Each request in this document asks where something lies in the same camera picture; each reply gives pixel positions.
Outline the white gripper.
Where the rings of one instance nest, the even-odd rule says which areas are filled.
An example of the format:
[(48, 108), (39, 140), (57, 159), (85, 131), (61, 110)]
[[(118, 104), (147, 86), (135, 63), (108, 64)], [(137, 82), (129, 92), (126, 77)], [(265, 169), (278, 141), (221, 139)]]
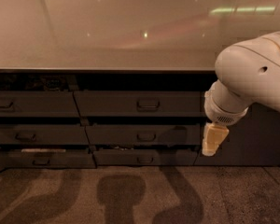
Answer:
[(204, 111), (214, 123), (206, 123), (203, 129), (202, 154), (214, 156), (229, 134), (226, 126), (218, 124), (235, 124), (245, 116), (249, 101), (230, 91), (220, 81), (212, 84), (204, 94)]

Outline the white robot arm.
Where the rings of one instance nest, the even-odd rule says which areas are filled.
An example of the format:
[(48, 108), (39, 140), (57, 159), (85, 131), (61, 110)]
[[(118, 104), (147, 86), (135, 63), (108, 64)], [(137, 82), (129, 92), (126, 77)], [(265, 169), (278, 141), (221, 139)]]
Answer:
[(258, 103), (280, 112), (280, 32), (233, 44), (215, 62), (217, 81), (204, 94), (209, 118), (203, 129), (202, 154), (213, 156), (229, 127)]

